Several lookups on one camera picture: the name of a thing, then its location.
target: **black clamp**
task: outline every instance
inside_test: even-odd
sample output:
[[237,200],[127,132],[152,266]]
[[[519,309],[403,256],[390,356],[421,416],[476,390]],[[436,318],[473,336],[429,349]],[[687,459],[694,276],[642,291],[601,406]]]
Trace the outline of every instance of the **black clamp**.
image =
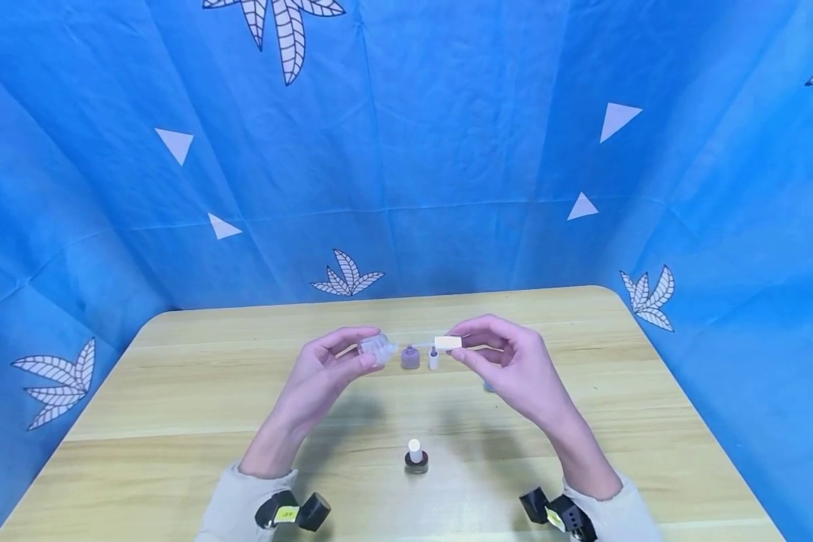
[[560,495],[554,501],[548,501],[541,487],[520,497],[527,517],[533,523],[544,525],[550,523],[563,532],[568,532],[575,540],[595,542],[596,531],[593,522],[587,517],[571,498]]
[[331,506],[319,493],[310,495],[303,506],[298,506],[292,491],[275,493],[256,512],[256,524],[270,530],[281,523],[294,523],[305,531],[316,532],[328,518]]

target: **yellow sticker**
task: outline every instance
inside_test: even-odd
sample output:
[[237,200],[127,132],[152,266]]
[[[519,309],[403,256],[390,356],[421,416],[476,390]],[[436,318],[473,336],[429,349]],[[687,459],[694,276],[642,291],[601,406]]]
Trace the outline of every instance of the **yellow sticker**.
[[546,508],[545,510],[548,511],[548,520],[551,522],[551,525],[554,525],[561,531],[566,532],[566,525],[564,525],[564,520],[560,519],[560,516],[557,515],[557,513],[554,512],[553,510],[549,510],[548,508]]
[[280,507],[274,514],[274,523],[295,523],[298,517],[298,507]]

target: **wooden table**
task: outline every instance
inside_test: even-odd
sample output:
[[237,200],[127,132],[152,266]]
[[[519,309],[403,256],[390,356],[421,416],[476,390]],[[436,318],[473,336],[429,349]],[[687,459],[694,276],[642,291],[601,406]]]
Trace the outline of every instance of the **wooden table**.
[[[0,540],[192,540],[218,477],[274,404],[300,345],[342,325],[429,341],[493,312],[545,336],[573,399],[673,542],[782,540],[628,309],[599,287],[197,310],[144,326]],[[430,471],[408,476],[419,438]],[[564,540],[523,492],[561,491],[542,433],[451,358],[355,382],[298,458],[296,493],[333,512],[277,540]]]

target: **nail polish bottle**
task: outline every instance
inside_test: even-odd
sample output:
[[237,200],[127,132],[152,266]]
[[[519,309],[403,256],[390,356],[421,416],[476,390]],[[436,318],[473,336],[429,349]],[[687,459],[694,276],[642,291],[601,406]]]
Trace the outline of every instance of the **nail polish bottle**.
[[422,450],[422,445],[417,439],[409,441],[406,453],[404,462],[407,466],[404,470],[408,474],[424,474],[428,472],[428,452]]
[[435,347],[431,347],[431,351],[428,353],[428,366],[430,367],[431,371],[435,371],[440,367],[440,353],[437,352]]
[[412,344],[407,344],[406,348],[400,353],[400,366],[404,369],[413,370],[418,369],[422,365],[422,354],[419,350],[413,348]]

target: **small white vial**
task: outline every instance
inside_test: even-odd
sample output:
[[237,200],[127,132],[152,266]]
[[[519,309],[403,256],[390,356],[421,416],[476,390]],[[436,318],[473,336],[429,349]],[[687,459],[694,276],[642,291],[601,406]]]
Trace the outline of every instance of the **small white vial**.
[[373,354],[377,365],[385,365],[391,359],[391,354],[397,351],[397,344],[390,343],[388,337],[380,335],[369,336],[358,343],[359,354]]
[[431,351],[428,353],[428,366],[431,371],[435,371],[440,367],[440,353],[437,352],[435,346],[432,346]]

